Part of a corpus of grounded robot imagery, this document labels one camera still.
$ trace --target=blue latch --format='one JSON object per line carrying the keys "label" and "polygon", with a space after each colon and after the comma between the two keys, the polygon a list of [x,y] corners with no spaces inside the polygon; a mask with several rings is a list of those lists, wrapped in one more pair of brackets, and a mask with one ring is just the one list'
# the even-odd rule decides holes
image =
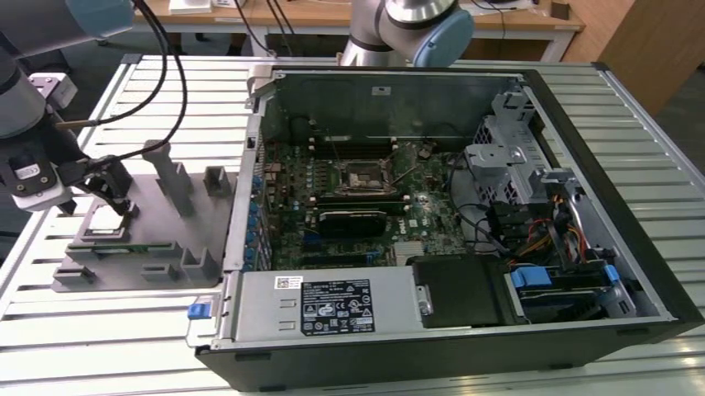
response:
{"label": "blue latch", "polygon": [[552,277],[542,266],[522,266],[513,271],[512,282],[517,289],[528,286],[550,286]]}
{"label": "blue latch", "polygon": [[617,268],[612,264],[605,265],[605,272],[608,273],[608,278],[611,282],[619,282],[620,281],[620,273],[617,272]]}
{"label": "blue latch", "polygon": [[211,303],[197,303],[189,306],[189,318],[191,320],[211,318]]}

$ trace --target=motherboard chip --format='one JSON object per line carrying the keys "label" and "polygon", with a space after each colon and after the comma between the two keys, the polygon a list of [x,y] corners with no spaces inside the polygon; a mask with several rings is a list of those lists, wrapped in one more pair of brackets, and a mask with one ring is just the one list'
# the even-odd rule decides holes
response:
{"label": "motherboard chip", "polygon": [[393,246],[397,266],[405,266],[406,261],[416,256],[424,256],[424,243],[420,241],[397,242]]}
{"label": "motherboard chip", "polygon": [[389,180],[388,163],[354,161],[340,165],[341,183],[336,193],[345,196],[380,196],[397,192]]}
{"label": "motherboard chip", "polygon": [[322,238],[376,238],[386,227],[388,214],[380,211],[336,211],[318,216]]}

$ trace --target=floor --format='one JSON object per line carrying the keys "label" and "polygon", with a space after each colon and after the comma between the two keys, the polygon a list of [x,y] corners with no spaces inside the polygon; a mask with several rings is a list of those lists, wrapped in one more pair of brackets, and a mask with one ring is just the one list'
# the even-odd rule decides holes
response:
{"label": "floor", "polygon": [[[227,35],[207,35],[209,42],[195,41],[194,35],[185,35],[185,51],[193,55],[223,55],[230,39]],[[318,36],[303,38],[307,56],[326,56],[342,50],[345,38],[328,40]],[[279,54],[287,51],[274,40],[269,43]],[[97,43],[75,45],[64,50],[72,66],[72,80],[79,86],[79,94],[63,112],[66,120],[83,120],[89,117],[111,76],[125,54],[157,54],[155,38],[147,33],[126,33],[110,40],[110,45],[99,47]],[[243,54],[251,54],[246,47]],[[667,108],[657,116],[657,122],[675,139],[693,163],[705,172],[705,72],[695,72],[681,91],[672,98]],[[0,194],[0,231],[23,230],[30,214],[18,210],[12,199]],[[12,247],[12,239],[0,238],[0,263]]]}

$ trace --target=black cable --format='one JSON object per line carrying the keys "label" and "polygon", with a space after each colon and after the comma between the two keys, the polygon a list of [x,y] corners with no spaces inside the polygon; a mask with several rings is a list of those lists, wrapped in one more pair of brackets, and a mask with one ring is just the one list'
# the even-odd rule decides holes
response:
{"label": "black cable", "polygon": [[[285,23],[286,23],[286,26],[289,27],[289,30],[291,31],[291,36],[298,40],[298,37],[297,37],[297,32],[294,31],[294,28],[291,26],[291,22],[289,21],[289,18],[287,18],[287,14],[285,13],[285,10],[282,9],[282,5],[279,4],[279,0],[274,0],[274,5],[277,6],[277,9],[279,10],[279,13],[282,14],[282,18],[285,18]],[[301,41],[297,43],[297,46],[299,47],[299,50],[301,50],[301,56],[305,56],[303,54],[303,45],[301,44]]]}
{"label": "black cable", "polygon": [[462,209],[466,206],[474,206],[477,209],[480,209],[480,210],[482,210],[485,212],[489,210],[489,207],[486,205],[484,205],[484,204],[473,204],[473,203],[462,204],[461,206],[458,206],[458,210]]}
{"label": "black cable", "polygon": [[[135,8],[139,9],[139,7],[141,7],[139,4],[143,3],[143,2],[145,2],[145,0],[134,0],[133,4],[134,4]],[[153,32],[157,34],[157,26],[155,26],[154,20],[151,20],[151,18],[149,18],[147,16],[145,16],[145,20],[147,21],[147,24],[153,28]],[[162,86],[165,85],[165,82],[167,80],[167,69],[169,69],[167,49],[166,49],[165,42],[162,41],[162,38],[161,38],[159,35],[157,35],[157,41],[159,43],[159,48],[161,48],[161,53],[162,53],[162,73],[161,73],[157,85],[154,86],[154,90],[150,93],[149,97],[145,99],[145,101],[142,101],[142,103],[139,105],[137,105],[135,108],[133,108],[133,110],[129,110],[129,111],[126,111],[125,113],[122,113],[119,115],[114,115],[110,118],[106,118],[103,120],[68,121],[66,123],[62,122],[62,123],[58,124],[59,127],[62,127],[64,125],[67,128],[79,128],[79,127],[86,127],[86,126],[99,126],[99,125],[110,124],[113,122],[117,122],[117,121],[133,116],[138,111],[141,111],[153,102],[153,100],[157,98],[157,95],[159,94],[159,92],[162,90]]]}
{"label": "black cable", "polygon": [[497,251],[502,256],[517,258],[517,255],[512,253],[512,251],[508,249],[505,245],[501,244],[501,242],[494,238],[493,234],[490,234],[482,227],[478,226],[478,224],[468,218],[468,216],[458,210],[458,206],[456,205],[456,200],[453,199],[453,177],[456,176],[456,170],[458,168],[458,164],[461,163],[461,159],[464,159],[464,153],[460,153],[456,159],[456,162],[453,163],[453,168],[450,169],[450,178],[449,178],[449,203],[450,208],[458,215],[461,216],[462,221],[476,229],[482,235],[485,235],[485,238],[488,238],[488,242],[494,245],[497,248]]}
{"label": "black cable", "polygon": [[470,0],[473,4],[482,10],[493,11],[496,10],[500,13],[500,19],[502,21],[502,38],[500,40],[500,45],[497,48],[497,59],[501,60],[502,58],[502,45],[505,43],[505,39],[508,37],[508,24],[505,23],[505,11],[514,11],[517,10],[517,7],[497,7],[493,3],[488,3],[490,7],[481,6],[476,0]]}
{"label": "black cable", "polygon": [[247,29],[249,36],[253,38],[255,43],[259,45],[259,47],[267,52],[270,55],[273,55],[273,51],[267,48],[267,46],[261,42],[261,40],[257,38],[255,33],[253,33],[253,28],[250,27],[250,23],[247,22],[247,18],[245,17],[243,8],[241,7],[241,2],[235,1],[238,13],[241,14],[242,23],[245,25],[245,28]]}
{"label": "black cable", "polygon": [[465,241],[465,242],[472,242],[472,243],[473,243],[473,248],[472,248],[472,249],[473,249],[473,252],[476,252],[476,253],[482,253],[482,254],[497,253],[497,252],[498,252],[497,248],[496,248],[494,250],[482,250],[482,251],[478,251],[478,250],[477,250],[477,244],[478,244],[478,243],[490,243],[489,241],[481,241],[481,239],[480,239],[480,231],[478,231],[478,229],[480,229],[480,225],[482,224],[484,221],[488,221],[488,224],[489,224],[489,219],[488,219],[486,217],[482,218],[482,219],[477,222],[478,227],[476,228],[476,240],[474,240],[474,241]]}
{"label": "black cable", "polygon": [[174,62],[177,63],[177,69],[179,70],[179,77],[181,77],[181,86],[182,86],[182,104],[181,104],[181,111],[179,116],[177,117],[177,122],[174,123],[174,127],[170,130],[167,137],[157,144],[153,144],[151,146],[142,148],[131,153],[126,153],[123,155],[119,155],[117,157],[110,157],[103,161],[98,161],[95,164],[93,164],[94,168],[102,167],[103,165],[109,163],[115,163],[119,161],[123,161],[127,158],[133,158],[138,155],[143,155],[145,153],[149,153],[151,151],[155,151],[157,149],[161,149],[167,145],[171,138],[177,134],[177,131],[179,130],[179,127],[185,121],[186,117],[186,108],[189,107],[189,86],[186,84],[186,71],[185,71],[185,65],[181,62],[181,56],[174,50],[174,45],[169,39],[167,36],[167,30],[165,29],[165,26],[162,25],[159,18],[157,17],[155,13],[153,12],[153,9],[147,5],[147,3],[143,0],[135,1],[135,4],[138,6],[138,9],[141,10],[142,14],[145,15],[146,20],[153,22],[150,25],[155,26],[154,34],[165,40],[167,43],[167,48],[170,53],[174,56]]}
{"label": "black cable", "polygon": [[14,233],[12,231],[0,231],[2,238],[20,238],[20,233]]}
{"label": "black cable", "polygon": [[286,50],[289,51],[289,56],[294,57],[291,45],[289,44],[289,40],[287,40],[287,32],[285,31],[285,26],[282,25],[282,21],[279,20],[279,15],[277,14],[277,11],[274,10],[271,0],[267,0],[267,6],[269,6],[269,11],[273,13],[274,20],[277,21],[277,25],[279,25],[279,30],[282,32],[282,40],[285,41],[285,46],[286,46]]}

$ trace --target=red wire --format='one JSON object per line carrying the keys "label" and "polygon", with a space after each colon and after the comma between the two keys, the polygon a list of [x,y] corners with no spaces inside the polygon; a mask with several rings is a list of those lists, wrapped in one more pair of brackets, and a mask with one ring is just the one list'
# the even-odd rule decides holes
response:
{"label": "red wire", "polygon": [[567,240],[564,239],[564,243],[565,243],[565,246],[567,246],[567,250],[568,250],[568,253],[569,253],[569,260],[573,261],[573,255],[571,254],[571,243],[567,242]]}
{"label": "red wire", "polygon": [[552,221],[552,219],[538,219],[537,221],[533,222],[532,227],[529,227],[529,238],[526,238],[528,242],[532,240],[532,234],[533,234],[534,227],[540,225],[541,223],[545,223],[546,221]]}

